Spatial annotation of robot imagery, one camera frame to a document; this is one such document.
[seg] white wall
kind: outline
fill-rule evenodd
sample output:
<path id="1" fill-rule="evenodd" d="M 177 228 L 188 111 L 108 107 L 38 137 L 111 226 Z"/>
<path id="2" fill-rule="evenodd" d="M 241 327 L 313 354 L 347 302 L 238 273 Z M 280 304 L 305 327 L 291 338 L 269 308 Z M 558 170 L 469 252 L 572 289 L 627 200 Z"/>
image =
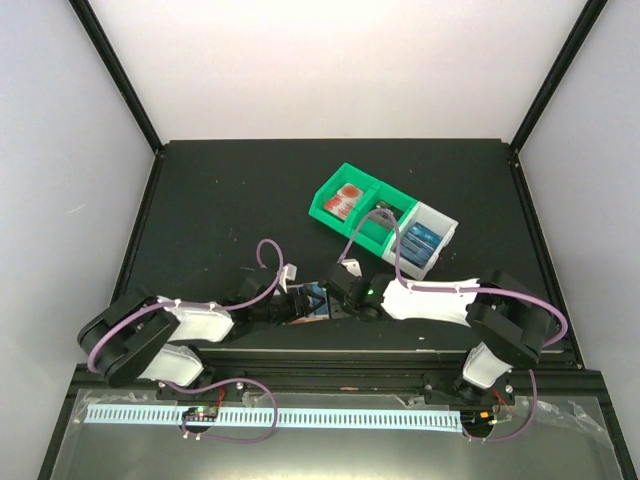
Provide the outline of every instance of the white wall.
<path id="1" fill-rule="evenodd" d="M 92 0 L 164 142 L 510 141 L 585 0 Z"/>
<path id="2" fill-rule="evenodd" d="M 640 468 L 640 3 L 609 2 L 525 145 L 538 214 L 590 368 Z"/>
<path id="3" fill-rule="evenodd" d="M 69 3 L 0 15 L 0 476 L 36 478 L 152 154 Z"/>

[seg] black frame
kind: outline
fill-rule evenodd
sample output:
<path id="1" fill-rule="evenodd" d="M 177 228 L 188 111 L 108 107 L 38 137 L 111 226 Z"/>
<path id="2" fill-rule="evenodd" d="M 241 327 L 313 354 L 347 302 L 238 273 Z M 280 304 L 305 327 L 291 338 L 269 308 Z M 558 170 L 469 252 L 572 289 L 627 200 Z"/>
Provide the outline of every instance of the black frame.
<path id="1" fill-rule="evenodd" d="M 125 258 L 120 270 L 112 301 L 117 299 L 126 288 L 131 269 L 135 261 L 138 246 L 146 218 L 151 206 L 160 171 L 163 166 L 164 146 L 158 137 L 142 102 L 129 81 L 122 64 L 115 54 L 98 18 L 88 0 L 69 0 L 78 18 L 102 58 L 109 74 L 121 92 L 138 126 L 145 135 L 149 146 L 155 153 L 155 160 L 144 192 L 142 204 L 133 228 Z M 544 277 L 549 298 L 563 313 L 567 314 L 562 292 L 553 263 L 546 246 L 542 229 L 538 221 L 531 194 L 521 168 L 519 152 L 542 116 L 544 109 L 569 69 L 591 28 L 604 9 L 607 0 L 588 0 L 578 17 L 567 40 L 560 50 L 553 66 L 547 74 L 540 90 L 525 115 L 516 135 L 508 146 L 509 165 L 513 181 L 518 192 L 531 239 L 535 248 L 540 270 Z M 583 359 L 577 339 L 570 327 L 569 339 L 572 352 L 560 356 L 560 361 L 542 362 L 536 371 L 538 389 L 541 395 L 582 395 L 598 398 L 605 418 L 606 426 L 616 450 L 618 462 L 626 479 L 637 478 L 631 456 L 611 404 L 600 372 L 584 370 Z M 247 353 L 247 352 L 206 352 L 205 361 L 215 361 L 216 365 L 247 371 L 252 377 L 262 379 L 276 391 L 292 388 L 305 390 L 332 390 L 353 383 L 354 378 L 364 379 L 363 384 L 393 392 L 416 392 L 423 387 L 422 374 L 425 370 L 451 368 L 459 362 L 459 355 L 394 355 L 381 357 L 376 354 L 305 354 L 297 358 L 291 353 Z M 519 392 L 530 393 L 531 385 L 526 372 L 515 372 L 514 386 Z M 155 391 L 149 382 L 137 384 L 142 389 Z M 71 410 L 80 389 L 105 389 L 100 377 L 87 371 L 86 366 L 78 365 L 71 385 L 64 399 L 62 410 L 56 424 L 51 443 L 44 458 L 38 478 L 49 478 L 55 459 L 61 446 Z"/>

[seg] plastic bin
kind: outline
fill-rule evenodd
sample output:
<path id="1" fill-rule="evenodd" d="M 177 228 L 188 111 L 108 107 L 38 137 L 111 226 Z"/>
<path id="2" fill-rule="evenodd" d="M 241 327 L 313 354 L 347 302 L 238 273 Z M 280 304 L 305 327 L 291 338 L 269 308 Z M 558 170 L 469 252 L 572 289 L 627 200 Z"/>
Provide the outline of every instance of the plastic bin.
<path id="1" fill-rule="evenodd" d="M 355 185 L 364 193 L 347 218 L 341 220 L 325 210 L 324 205 L 346 183 Z M 407 275 L 422 280 L 426 273 L 433 268 L 441 250 L 451 241 L 458 225 L 455 220 L 348 163 L 342 165 L 316 192 L 309 209 L 309 215 L 345 237 L 350 238 L 358 223 L 368 212 L 375 208 L 379 201 L 385 201 L 404 212 L 398 221 L 402 236 L 411 225 L 419 222 L 442 237 L 442 241 L 422 269 L 400 257 L 400 269 Z M 395 240 L 394 229 L 387 230 L 375 221 L 368 220 L 358 232 L 355 243 L 393 265 L 395 253 L 392 250 Z"/>

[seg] led strip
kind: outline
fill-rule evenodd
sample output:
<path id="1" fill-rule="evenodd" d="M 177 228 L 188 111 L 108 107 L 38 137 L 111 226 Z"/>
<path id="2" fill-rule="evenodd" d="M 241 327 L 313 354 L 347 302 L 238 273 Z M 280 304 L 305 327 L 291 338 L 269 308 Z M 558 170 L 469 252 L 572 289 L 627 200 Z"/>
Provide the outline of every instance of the led strip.
<path id="1" fill-rule="evenodd" d="M 179 425 L 190 407 L 167 405 L 94 404 L 85 423 L 121 425 Z M 272 408 L 221 407 L 215 422 L 189 421 L 188 425 L 219 427 L 269 427 Z M 278 428 L 347 428 L 369 430 L 430 430 L 461 433 L 460 412 L 431 410 L 357 410 L 279 408 Z"/>

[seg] white speck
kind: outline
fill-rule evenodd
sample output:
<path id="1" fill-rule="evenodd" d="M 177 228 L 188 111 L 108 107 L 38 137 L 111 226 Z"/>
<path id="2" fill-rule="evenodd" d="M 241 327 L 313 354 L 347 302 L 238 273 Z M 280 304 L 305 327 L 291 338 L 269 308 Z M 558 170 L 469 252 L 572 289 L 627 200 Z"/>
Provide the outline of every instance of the white speck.
<path id="1" fill-rule="evenodd" d="M 79 212 L 80 210 L 82 210 L 84 207 L 86 207 L 86 204 L 83 203 L 82 205 L 78 205 L 76 208 L 72 208 L 71 210 L 69 210 L 67 213 L 65 213 L 65 215 L 71 215 L 72 213 L 76 213 Z"/>

